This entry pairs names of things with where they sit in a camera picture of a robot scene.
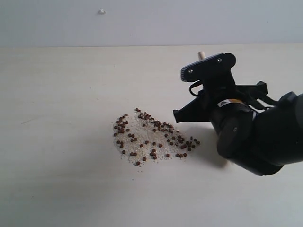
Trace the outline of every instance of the table surface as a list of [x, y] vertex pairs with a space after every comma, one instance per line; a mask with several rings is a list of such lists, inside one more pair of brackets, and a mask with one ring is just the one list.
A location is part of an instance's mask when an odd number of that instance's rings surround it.
[[208, 122], [186, 162], [121, 160], [112, 123], [135, 107], [174, 122], [180, 69], [231, 52], [236, 83], [303, 92], [303, 44], [0, 49], [1, 226], [302, 226], [303, 164], [259, 177], [225, 162]]

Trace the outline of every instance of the white table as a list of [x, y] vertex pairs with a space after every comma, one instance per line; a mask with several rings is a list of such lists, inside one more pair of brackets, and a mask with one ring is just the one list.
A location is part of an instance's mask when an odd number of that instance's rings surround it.
[[303, 163], [267, 177], [225, 163], [210, 123], [179, 125], [203, 142], [186, 162], [120, 159], [112, 122], [135, 107], [174, 122], [200, 50], [235, 54], [237, 84], [303, 92], [303, 44], [0, 49], [0, 225], [302, 226]]

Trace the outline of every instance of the white wall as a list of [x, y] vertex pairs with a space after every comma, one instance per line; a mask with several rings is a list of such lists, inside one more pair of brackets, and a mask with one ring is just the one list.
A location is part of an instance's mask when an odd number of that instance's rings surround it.
[[303, 42], [302, 10], [302, 0], [0, 0], [0, 46]]

